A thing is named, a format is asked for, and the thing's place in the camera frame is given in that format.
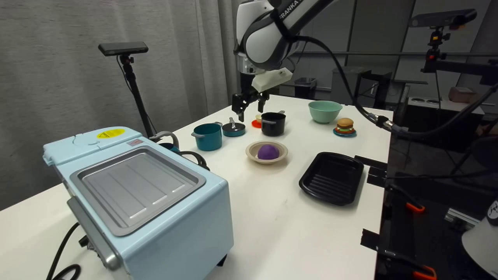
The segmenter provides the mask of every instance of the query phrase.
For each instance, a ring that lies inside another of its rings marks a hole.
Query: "yellow warning label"
[[[100,139],[112,138],[112,137],[119,136],[123,133],[125,133],[125,130],[122,130],[122,129],[108,130],[108,131],[104,131],[101,134],[97,135],[97,138],[100,138]]]

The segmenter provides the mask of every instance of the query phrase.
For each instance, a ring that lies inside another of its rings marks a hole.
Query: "purple dough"
[[[263,145],[257,151],[257,158],[259,159],[274,159],[280,155],[278,149],[273,145]]]

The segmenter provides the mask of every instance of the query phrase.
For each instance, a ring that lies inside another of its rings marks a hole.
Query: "franka robot arm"
[[[239,5],[234,50],[237,68],[242,74],[254,75],[251,88],[233,95],[232,110],[239,120],[244,120],[244,110],[256,100],[262,112],[269,98],[266,90],[290,80],[292,73],[280,67],[298,43],[288,38],[297,35],[332,1],[283,0],[274,8],[267,0],[249,0]]]

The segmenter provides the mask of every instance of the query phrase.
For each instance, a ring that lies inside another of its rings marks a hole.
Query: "toy burger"
[[[353,120],[349,118],[337,120],[337,127],[334,128],[334,134],[341,137],[355,137],[356,130],[353,128]]]

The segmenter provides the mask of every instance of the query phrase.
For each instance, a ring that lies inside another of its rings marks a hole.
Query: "mint green bowl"
[[[342,105],[334,101],[313,101],[308,104],[310,114],[314,121],[319,124],[328,124],[335,120],[342,109]]]

